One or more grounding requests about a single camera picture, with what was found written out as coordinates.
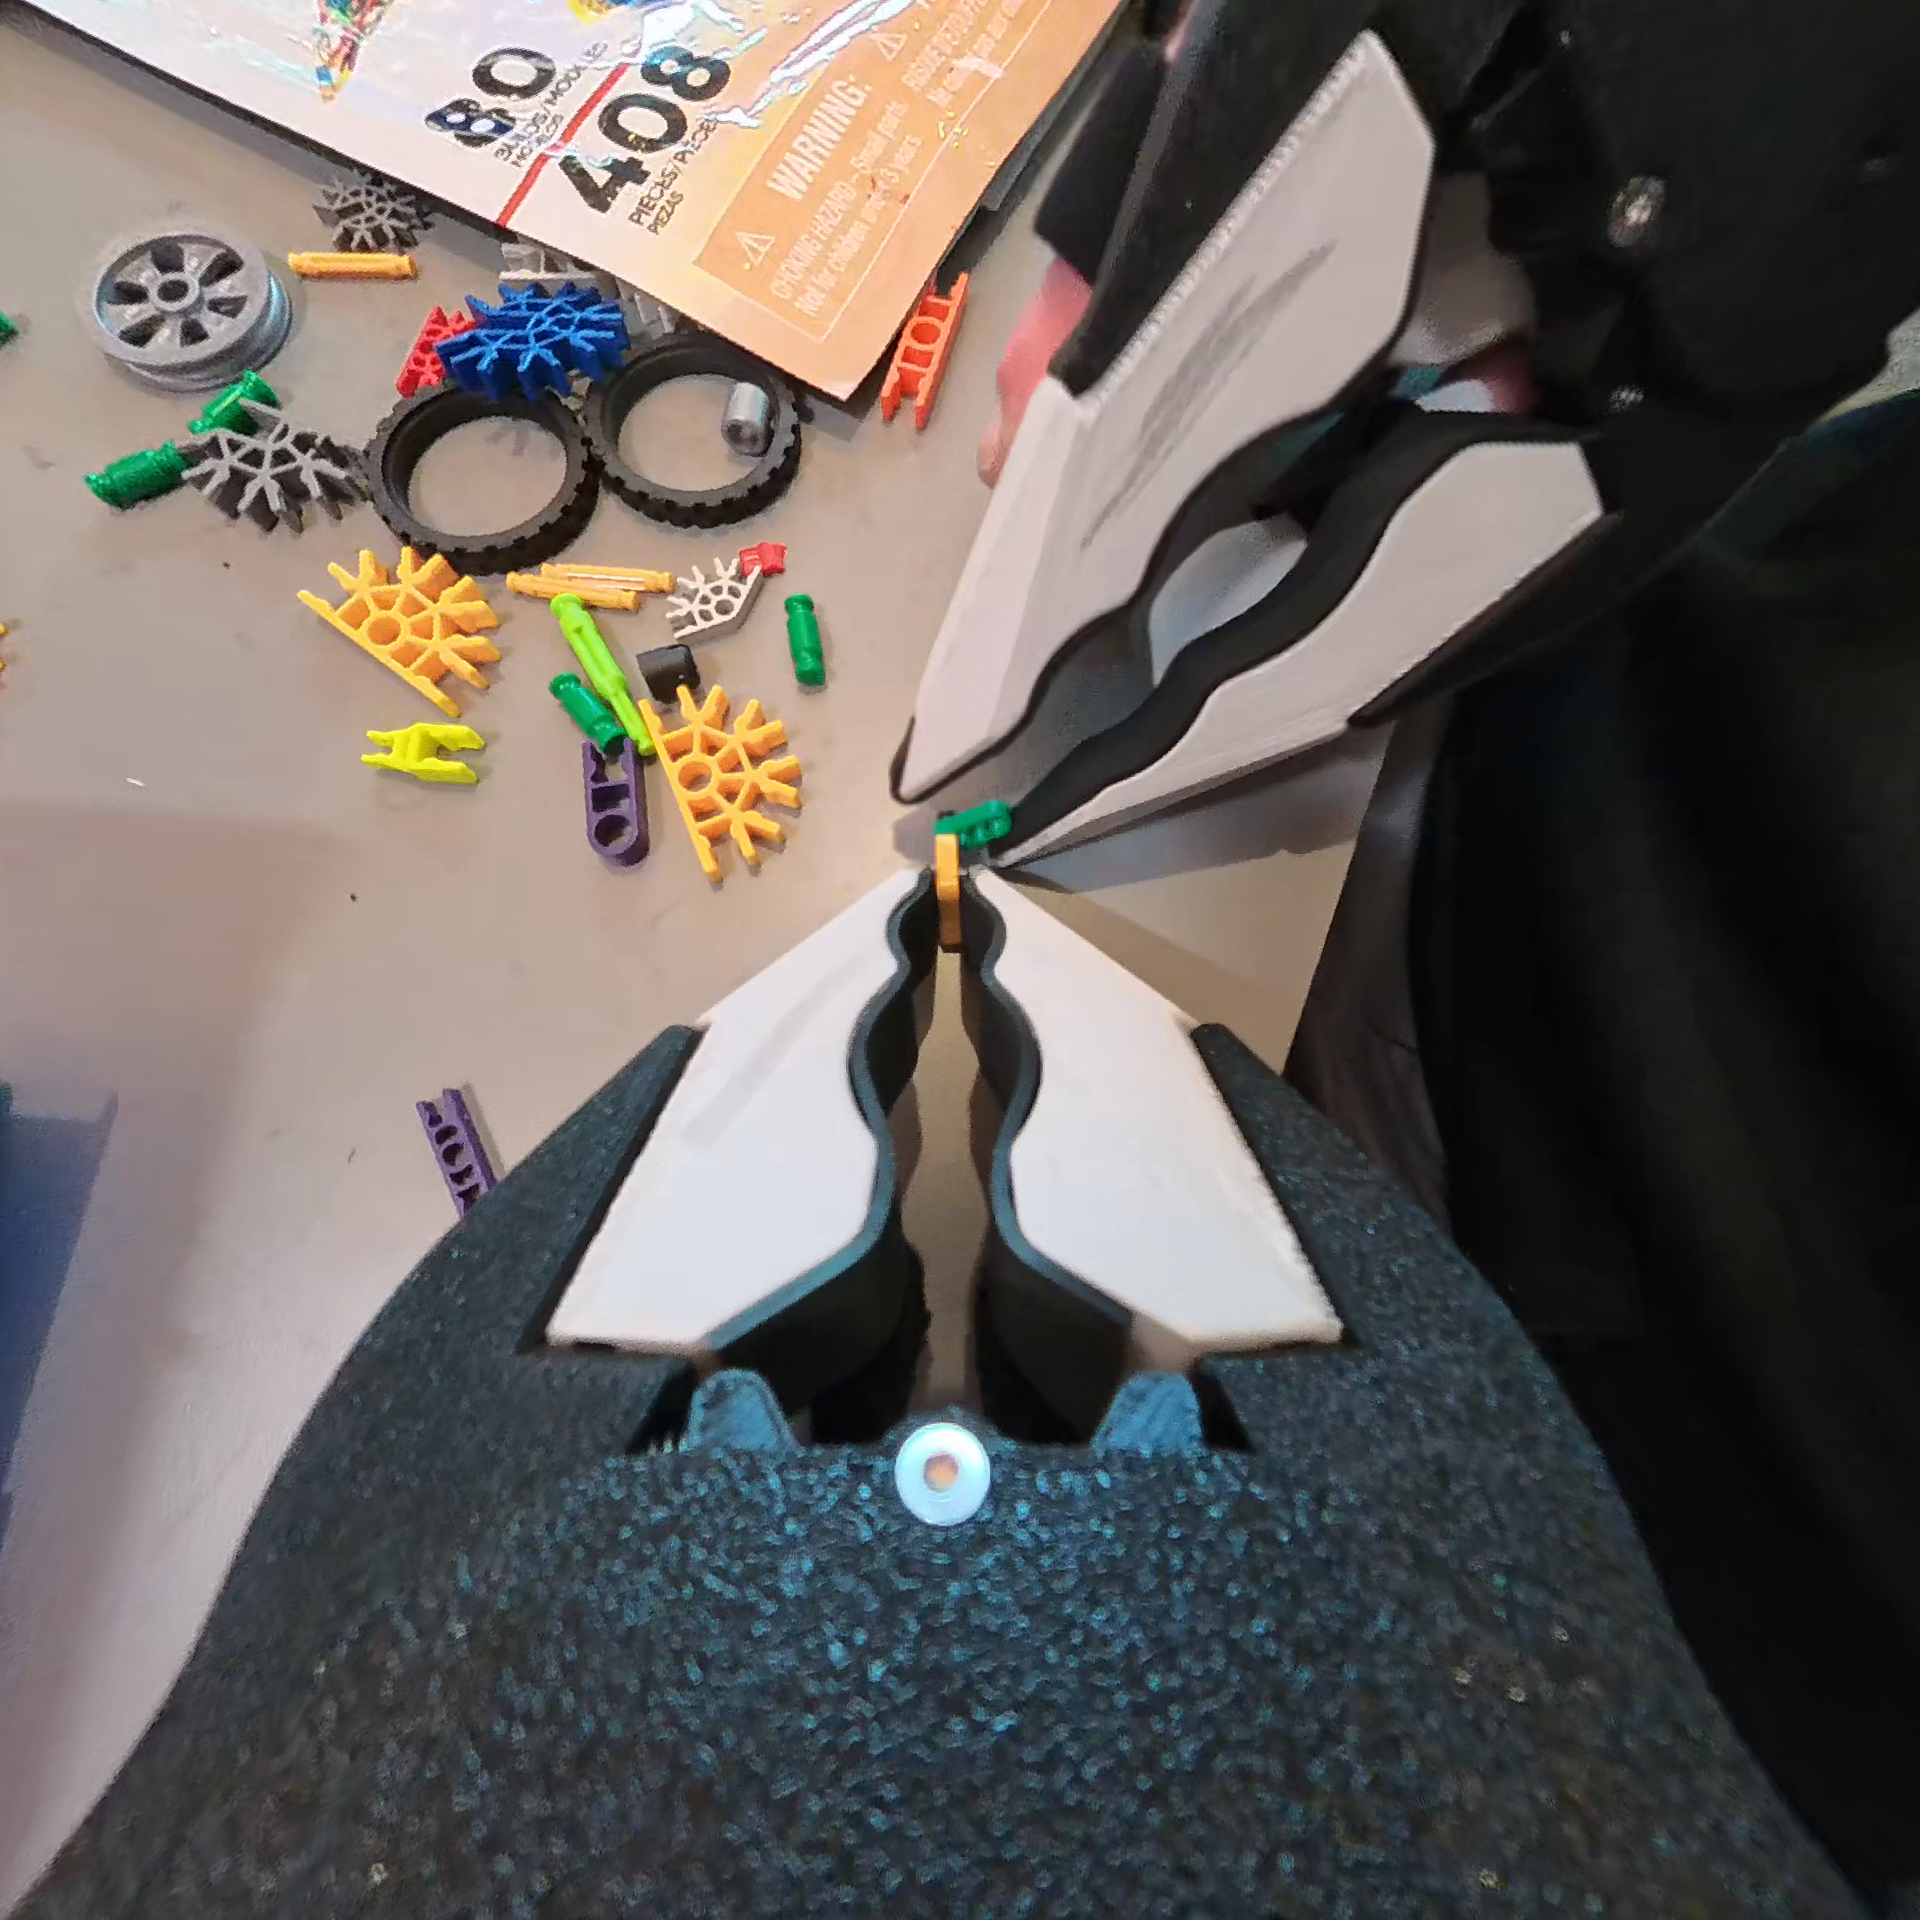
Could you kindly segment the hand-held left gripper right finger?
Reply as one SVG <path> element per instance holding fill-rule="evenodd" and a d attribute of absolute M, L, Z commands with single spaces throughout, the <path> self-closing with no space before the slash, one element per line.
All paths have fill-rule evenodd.
<path fill-rule="evenodd" d="M 1019 1264 L 1151 1361 L 1332 1347 L 1342 1323 L 1196 1021 L 1013 881 L 964 885 L 967 1020 Z"/>

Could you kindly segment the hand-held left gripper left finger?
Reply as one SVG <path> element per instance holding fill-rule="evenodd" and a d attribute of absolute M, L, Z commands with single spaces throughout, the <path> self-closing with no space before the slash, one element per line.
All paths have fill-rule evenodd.
<path fill-rule="evenodd" d="M 914 1278 L 891 1125 L 937 953 L 924 871 L 721 999 L 547 1320 L 627 1353 L 878 1353 Z"/>

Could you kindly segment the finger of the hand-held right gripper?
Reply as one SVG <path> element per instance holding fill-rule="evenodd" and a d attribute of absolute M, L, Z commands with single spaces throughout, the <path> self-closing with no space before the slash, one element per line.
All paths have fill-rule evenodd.
<path fill-rule="evenodd" d="M 1580 436 L 1409 411 L 1261 600 L 1190 639 L 1138 708 L 1010 806 L 989 863 L 1073 848 L 1330 743 L 1601 518 Z"/>
<path fill-rule="evenodd" d="M 1005 747 L 1069 651 L 1142 603 L 1217 473 L 1386 357 L 1433 145 L 1383 31 L 1182 37 L 930 645 L 899 803 Z"/>

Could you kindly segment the person's right hand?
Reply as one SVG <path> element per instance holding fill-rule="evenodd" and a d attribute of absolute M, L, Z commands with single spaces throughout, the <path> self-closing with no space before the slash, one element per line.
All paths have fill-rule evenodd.
<path fill-rule="evenodd" d="M 1051 259 L 999 357 L 991 419 L 975 452 L 975 475 L 987 488 L 999 481 L 1022 419 L 1087 302 L 1087 279 L 1066 259 Z"/>

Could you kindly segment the purple ladder connector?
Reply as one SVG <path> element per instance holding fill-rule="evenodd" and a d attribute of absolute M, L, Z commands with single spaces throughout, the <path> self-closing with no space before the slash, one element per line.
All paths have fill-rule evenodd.
<path fill-rule="evenodd" d="M 447 1188 L 458 1215 L 467 1215 L 495 1188 L 495 1171 L 467 1095 L 444 1088 L 415 1101 L 423 1136 Z"/>

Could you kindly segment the orange ladder connector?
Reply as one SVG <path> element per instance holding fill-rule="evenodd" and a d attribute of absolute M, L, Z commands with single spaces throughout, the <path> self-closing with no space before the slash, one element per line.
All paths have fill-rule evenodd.
<path fill-rule="evenodd" d="M 969 272 L 957 272 L 949 287 L 935 279 L 924 287 L 905 319 L 893 357 L 882 375 L 878 406 L 884 422 L 910 406 L 914 427 L 925 429 L 953 355 L 953 334 L 969 302 Z"/>

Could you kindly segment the purple clip connector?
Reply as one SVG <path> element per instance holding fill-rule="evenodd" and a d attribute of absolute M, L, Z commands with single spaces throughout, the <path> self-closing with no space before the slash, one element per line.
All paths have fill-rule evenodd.
<path fill-rule="evenodd" d="M 636 743 L 583 741 L 583 815 L 589 848 L 613 869 L 638 865 L 652 849 L 649 806 Z"/>

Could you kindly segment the printed toy packaging bag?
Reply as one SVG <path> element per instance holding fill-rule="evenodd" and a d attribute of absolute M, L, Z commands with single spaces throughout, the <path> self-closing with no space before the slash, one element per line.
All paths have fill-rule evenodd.
<path fill-rule="evenodd" d="M 45 3 L 855 393 L 1111 3 Z"/>

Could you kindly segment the person's black jacket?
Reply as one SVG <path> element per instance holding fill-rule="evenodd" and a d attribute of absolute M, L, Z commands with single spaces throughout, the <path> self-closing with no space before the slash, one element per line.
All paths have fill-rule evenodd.
<path fill-rule="evenodd" d="M 1399 721 L 1287 1076 L 1548 1358 L 1874 1915 L 1918 1845 L 1918 390 Z"/>

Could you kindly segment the yellow clip connector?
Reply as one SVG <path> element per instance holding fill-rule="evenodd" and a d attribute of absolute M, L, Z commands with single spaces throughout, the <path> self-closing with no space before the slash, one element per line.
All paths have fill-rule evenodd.
<path fill-rule="evenodd" d="M 398 729 L 370 729 L 370 751 L 361 764 L 377 773 L 412 776 L 423 783 L 474 785 L 477 767 L 469 760 L 486 747 L 486 741 L 470 727 L 431 721 Z"/>

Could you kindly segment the lime green rod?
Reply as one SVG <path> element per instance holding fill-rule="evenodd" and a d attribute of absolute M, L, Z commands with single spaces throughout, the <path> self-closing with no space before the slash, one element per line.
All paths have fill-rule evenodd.
<path fill-rule="evenodd" d="M 613 711 L 627 736 L 633 741 L 638 753 L 643 759 L 653 759 L 657 743 L 652 729 L 646 727 L 641 708 L 636 707 L 627 673 L 618 662 L 613 648 L 609 647 L 609 639 L 598 630 L 583 597 L 577 591 L 559 591 L 550 598 L 549 606 L 559 624 L 566 647 L 579 657 L 583 673 L 597 692 L 597 697 Z"/>

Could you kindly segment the black rubber tire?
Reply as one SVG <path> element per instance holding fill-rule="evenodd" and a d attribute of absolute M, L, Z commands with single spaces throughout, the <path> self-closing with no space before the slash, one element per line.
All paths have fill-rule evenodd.
<path fill-rule="evenodd" d="M 563 447 L 565 475 L 542 509 L 514 528 L 493 535 L 453 535 L 415 509 L 415 468 L 431 445 L 458 427 L 477 422 L 539 427 Z M 470 576 L 506 576 L 558 558 L 591 518 L 603 473 L 581 420 L 554 395 L 490 398 L 453 383 L 398 400 L 366 444 L 361 467 L 369 500 L 401 545 L 444 555 Z"/>
<path fill-rule="evenodd" d="M 723 486 L 668 486 L 619 449 L 623 425 L 641 403 L 685 376 L 746 382 L 773 403 L 766 447 L 747 471 Z M 807 403 L 781 373 L 708 331 L 677 331 L 630 347 L 583 398 L 583 432 L 605 486 L 652 520 L 699 529 L 747 520 L 791 488 L 799 468 L 805 419 Z"/>

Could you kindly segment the blue snowflake connector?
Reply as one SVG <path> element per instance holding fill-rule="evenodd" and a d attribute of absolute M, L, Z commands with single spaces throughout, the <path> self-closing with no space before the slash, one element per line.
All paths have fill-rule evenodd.
<path fill-rule="evenodd" d="M 444 380 L 490 400 L 569 393 L 579 376 L 618 373 L 633 347 L 622 307 L 583 285 L 467 299 L 470 327 L 439 345 Z"/>

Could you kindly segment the dark grey snowflake connector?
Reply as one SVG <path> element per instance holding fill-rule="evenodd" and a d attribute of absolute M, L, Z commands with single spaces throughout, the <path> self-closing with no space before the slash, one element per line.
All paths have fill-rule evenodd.
<path fill-rule="evenodd" d="M 183 449 L 183 484 L 230 520 L 300 535 L 311 511 L 332 520 L 369 497 L 355 447 L 290 422 L 282 409 L 239 403 L 244 425 L 217 425 Z"/>
<path fill-rule="evenodd" d="M 434 223 L 434 208 L 414 188 L 375 173 L 327 182 L 313 206 L 332 252 L 409 253 Z"/>

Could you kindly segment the grey wheel hub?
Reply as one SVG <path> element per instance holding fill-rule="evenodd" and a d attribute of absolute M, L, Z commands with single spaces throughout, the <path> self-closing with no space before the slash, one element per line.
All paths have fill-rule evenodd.
<path fill-rule="evenodd" d="M 294 329 L 270 260 L 206 223 L 145 228 L 94 262 L 83 315 L 102 357 L 159 393 L 212 393 L 263 369 Z"/>

